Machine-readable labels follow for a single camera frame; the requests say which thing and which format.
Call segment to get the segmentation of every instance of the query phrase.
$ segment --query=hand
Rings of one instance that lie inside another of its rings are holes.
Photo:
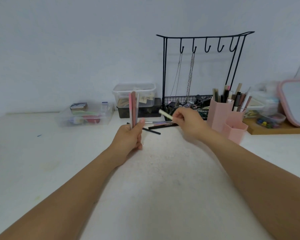
[[[142,149],[141,133],[145,125],[145,119],[142,118],[133,129],[130,129],[129,124],[120,126],[114,139],[109,146],[109,150],[116,154],[116,167],[125,163],[127,155],[133,149]]]
[[[179,107],[172,117],[173,122],[181,127],[185,135],[192,136],[197,140],[202,139],[203,135],[213,131],[200,114],[193,109]]]

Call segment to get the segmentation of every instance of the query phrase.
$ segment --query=wooden board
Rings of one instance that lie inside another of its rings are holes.
[[[252,135],[300,134],[300,128],[295,127],[288,120],[285,120],[278,129],[264,128],[256,123],[256,118],[243,119],[243,122],[249,126],[247,132]]]

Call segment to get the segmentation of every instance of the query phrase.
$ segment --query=black hook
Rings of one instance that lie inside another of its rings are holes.
[[[181,50],[181,42],[182,42],[182,39],[180,39],[180,53],[182,54],[184,46],[182,47],[182,50]]]
[[[196,52],[196,49],[197,47],[194,48],[194,51],[193,51],[193,46],[195,45],[195,39],[193,39],[192,41],[192,53],[195,53]]]
[[[236,48],[237,48],[237,45],[236,45],[236,46],[234,47],[234,49],[231,50],[232,41],[233,41],[233,37],[232,37],[232,39],[231,39],[231,43],[230,43],[230,47],[229,47],[229,51],[230,51],[230,52],[234,52],[234,51],[236,50]]]
[[[219,38],[219,43],[218,43],[218,52],[220,53],[224,47],[224,45],[221,47],[221,50],[219,51],[219,45],[220,45],[220,40],[221,40],[221,37]]]
[[[206,38],[206,44],[204,45],[204,51],[205,51],[206,53],[208,53],[209,50],[210,50],[210,48],[211,48],[211,45],[209,45],[208,51],[207,51],[206,48],[207,48],[207,38]]]

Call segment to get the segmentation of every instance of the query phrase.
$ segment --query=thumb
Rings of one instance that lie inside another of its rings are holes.
[[[142,118],[138,124],[131,130],[135,135],[139,135],[142,132],[142,128],[145,126],[145,119]]]
[[[177,117],[173,117],[172,120],[174,123],[177,123],[181,128],[183,127],[185,121],[183,119],[177,118]]]

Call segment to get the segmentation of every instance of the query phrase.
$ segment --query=person's left arm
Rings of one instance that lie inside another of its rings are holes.
[[[122,125],[105,151],[1,233],[0,240],[77,239],[108,175],[131,150],[142,149],[143,126],[144,119],[132,130]]]

